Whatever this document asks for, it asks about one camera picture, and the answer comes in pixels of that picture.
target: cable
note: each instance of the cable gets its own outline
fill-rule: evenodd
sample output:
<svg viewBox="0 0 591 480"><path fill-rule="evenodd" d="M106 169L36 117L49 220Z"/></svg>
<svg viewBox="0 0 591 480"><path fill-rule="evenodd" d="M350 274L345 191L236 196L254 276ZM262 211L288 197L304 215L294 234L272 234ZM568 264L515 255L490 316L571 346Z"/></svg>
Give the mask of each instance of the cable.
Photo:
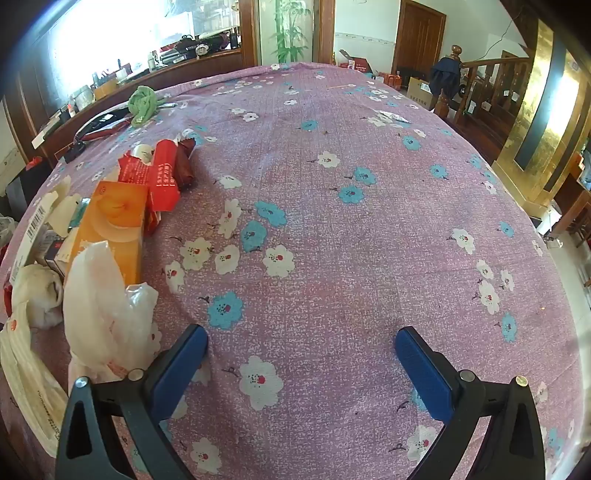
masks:
<svg viewBox="0 0 591 480"><path fill-rule="evenodd" d="M484 57L486 57L488 55L488 53L490 52L492 47L494 47L499 42L503 41L503 38L505 37L505 35L507 35L507 32L509 31L509 27L511 26L512 23L515 22L515 20L517 20L517 17L519 17L521 15L522 11L523 11L523 5L521 5L521 10L519 10L519 13L515 16L515 18L511 18L511 21L509 22L509 25L507 25L507 29L505 30L505 33L503 33L501 39L499 41L494 42L482 57L480 57L479 59L473 60L473 61L482 60Z"/></svg>

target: metal bolt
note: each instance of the metal bolt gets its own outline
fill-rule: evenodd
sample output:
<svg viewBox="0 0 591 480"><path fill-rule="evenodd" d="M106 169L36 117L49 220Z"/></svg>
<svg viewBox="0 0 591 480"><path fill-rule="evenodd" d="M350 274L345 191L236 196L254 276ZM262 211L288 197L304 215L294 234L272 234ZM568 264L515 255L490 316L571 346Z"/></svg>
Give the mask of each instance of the metal bolt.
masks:
<svg viewBox="0 0 591 480"><path fill-rule="evenodd" d="M462 370L460 372L460 378L464 382L473 382L474 379L476 378L476 375L474 375L474 372L471 370Z"/></svg>
<svg viewBox="0 0 591 480"><path fill-rule="evenodd" d="M82 388L88 385L88 377L80 377L74 382L76 388Z"/></svg>
<svg viewBox="0 0 591 480"><path fill-rule="evenodd" d="M517 375L515 377L515 383L517 383L517 385L520 387L527 387L527 378L525 378L523 375Z"/></svg>
<svg viewBox="0 0 591 480"><path fill-rule="evenodd" d="M141 368L136 368L127 374L127 378L129 378L132 382L137 382L141 380L144 376L144 371Z"/></svg>

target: wooden door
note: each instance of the wooden door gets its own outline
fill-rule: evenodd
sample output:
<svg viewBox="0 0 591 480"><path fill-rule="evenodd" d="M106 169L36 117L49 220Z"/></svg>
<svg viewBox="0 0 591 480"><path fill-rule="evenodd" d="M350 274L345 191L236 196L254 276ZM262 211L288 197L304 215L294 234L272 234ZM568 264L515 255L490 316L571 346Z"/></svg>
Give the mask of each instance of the wooden door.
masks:
<svg viewBox="0 0 591 480"><path fill-rule="evenodd" d="M411 0L402 0L392 73L428 78L439 60L446 16Z"/></svg>

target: green towel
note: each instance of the green towel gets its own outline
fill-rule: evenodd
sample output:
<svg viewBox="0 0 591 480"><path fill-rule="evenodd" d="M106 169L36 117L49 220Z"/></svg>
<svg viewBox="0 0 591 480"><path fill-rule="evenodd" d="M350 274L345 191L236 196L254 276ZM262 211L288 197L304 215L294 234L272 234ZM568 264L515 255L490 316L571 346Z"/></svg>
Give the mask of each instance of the green towel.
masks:
<svg viewBox="0 0 591 480"><path fill-rule="evenodd" d="M129 97L129 111L134 116L131 125L140 127L146 123L154 115L160 103L156 98L156 92L150 87L140 85L133 95Z"/></svg>

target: blue gripper pad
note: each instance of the blue gripper pad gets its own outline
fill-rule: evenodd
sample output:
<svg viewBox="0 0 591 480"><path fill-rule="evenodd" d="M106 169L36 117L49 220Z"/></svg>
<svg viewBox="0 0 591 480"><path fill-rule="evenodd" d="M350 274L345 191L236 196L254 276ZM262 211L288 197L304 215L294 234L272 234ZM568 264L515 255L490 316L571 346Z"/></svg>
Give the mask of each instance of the blue gripper pad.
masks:
<svg viewBox="0 0 591 480"><path fill-rule="evenodd" d="M169 419L193 375L201 365L207 349L207 332L201 326L187 335L185 333L164 355L174 353L172 360L165 365L160 379L151 391L150 416L156 422Z"/></svg>
<svg viewBox="0 0 591 480"><path fill-rule="evenodd" d="M451 388L429 358L429 355L434 356L435 352L424 341L424 345L421 346L408 328L399 330L396 335L394 340L396 356L414 388L417 389L429 414L435 420L447 424L453 415ZM420 340L423 340L414 329L412 330Z"/></svg>

